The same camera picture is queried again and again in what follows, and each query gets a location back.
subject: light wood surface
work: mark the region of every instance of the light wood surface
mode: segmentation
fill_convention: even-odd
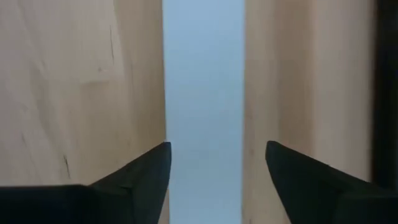
[[[280,141],[369,177],[371,0],[246,0],[243,223],[287,223],[266,168]]]
[[[90,184],[160,144],[162,54],[161,0],[1,1],[0,185]]]

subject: wooden board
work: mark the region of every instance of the wooden board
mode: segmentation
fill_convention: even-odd
[[[368,179],[371,0],[246,0],[243,223],[287,223],[264,153],[280,141]]]
[[[0,2],[0,185],[90,184],[165,139],[161,0]]]

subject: light blue background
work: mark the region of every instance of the light blue background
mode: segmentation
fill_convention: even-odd
[[[170,224],[240,224],[244,0],[163,0]]]

